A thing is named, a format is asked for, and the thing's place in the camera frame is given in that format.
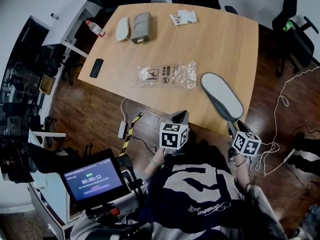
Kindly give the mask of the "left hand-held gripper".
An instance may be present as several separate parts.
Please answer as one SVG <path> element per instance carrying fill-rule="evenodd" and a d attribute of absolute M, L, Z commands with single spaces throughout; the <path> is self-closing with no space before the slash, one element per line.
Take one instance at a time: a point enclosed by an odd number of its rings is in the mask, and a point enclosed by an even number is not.
<path fill-rule="evenodd" d="M 165 154 L 179 155 L 189 138 L 189 112 L 181 110 L 168 116 L 159 129 L 159 147 Z"/>

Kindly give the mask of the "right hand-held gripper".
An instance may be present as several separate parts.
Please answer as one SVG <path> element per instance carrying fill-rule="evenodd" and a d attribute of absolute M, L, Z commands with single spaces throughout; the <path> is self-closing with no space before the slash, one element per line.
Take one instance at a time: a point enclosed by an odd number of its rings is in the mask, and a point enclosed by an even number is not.
<path fill-rule="evenodd" d="M 259 148 L 262 144 L 262 140 L 256 134 L 252 133 L 252 130 L 241 120 L 236 122 L 237 129 L 233 122 L 227 121 L 227 130 L 231 138 L 231 143 L 228 149 L 228 161 L 235 162 L 236 155 L 242 155 L 246 157 L 255 157 L 258 155 Z"/>

